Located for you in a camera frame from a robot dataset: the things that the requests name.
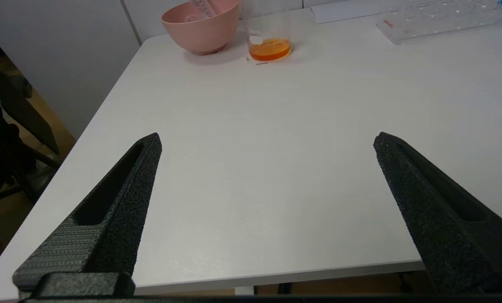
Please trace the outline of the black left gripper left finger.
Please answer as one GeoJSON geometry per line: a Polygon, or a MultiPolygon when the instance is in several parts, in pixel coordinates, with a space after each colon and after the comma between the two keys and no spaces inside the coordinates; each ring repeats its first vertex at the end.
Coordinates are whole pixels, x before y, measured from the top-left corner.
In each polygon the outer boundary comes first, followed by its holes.
{"type": "Polygon", "coordinates": [[[131,274],[161,155],[157,133],[137,140],[14,272],[18,290],[133,291],[131,274]]]}

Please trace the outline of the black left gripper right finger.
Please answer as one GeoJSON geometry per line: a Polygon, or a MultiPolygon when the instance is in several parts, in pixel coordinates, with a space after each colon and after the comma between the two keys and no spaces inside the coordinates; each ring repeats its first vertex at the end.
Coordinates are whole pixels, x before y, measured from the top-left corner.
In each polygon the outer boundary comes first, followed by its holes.
{"type": "Polygon", "coordinates": [[[502,294],[501,217],[404,140],[373,146],[436,291],[502,294]]]}

